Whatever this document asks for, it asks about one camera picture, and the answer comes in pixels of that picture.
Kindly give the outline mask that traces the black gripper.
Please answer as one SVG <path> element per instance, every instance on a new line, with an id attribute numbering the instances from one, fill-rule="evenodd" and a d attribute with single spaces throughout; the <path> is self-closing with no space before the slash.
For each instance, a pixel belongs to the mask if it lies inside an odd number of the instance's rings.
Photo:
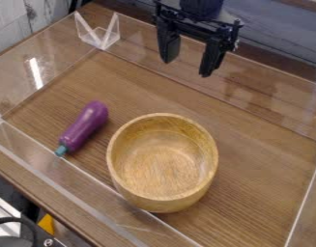
<path id="1" fill-rule="evenodd" d="M 224 8 L 225 0 L 154 0 L 158 53 L 169 64 L 180 54 L 180 34 L 197 40 L 219 37 L 236 42 L 241 20 Z M 220 67 L 227 49 L 223 41 L 211 38 L 203 53 L 199 74 L 209 77 Z"/>

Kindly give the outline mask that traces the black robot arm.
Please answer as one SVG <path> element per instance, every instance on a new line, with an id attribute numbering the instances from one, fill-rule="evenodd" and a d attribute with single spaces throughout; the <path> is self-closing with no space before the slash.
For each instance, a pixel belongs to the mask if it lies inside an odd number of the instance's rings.
<path id="1" fill-rule="evenodd" d="M 181 37 L 205 43 L 199 74 L 209 77 L 239 45 L 241 20 L 224 10 L 225 0 L 154 0 L 158 54 L 169 64 L 181 50 Z"/>

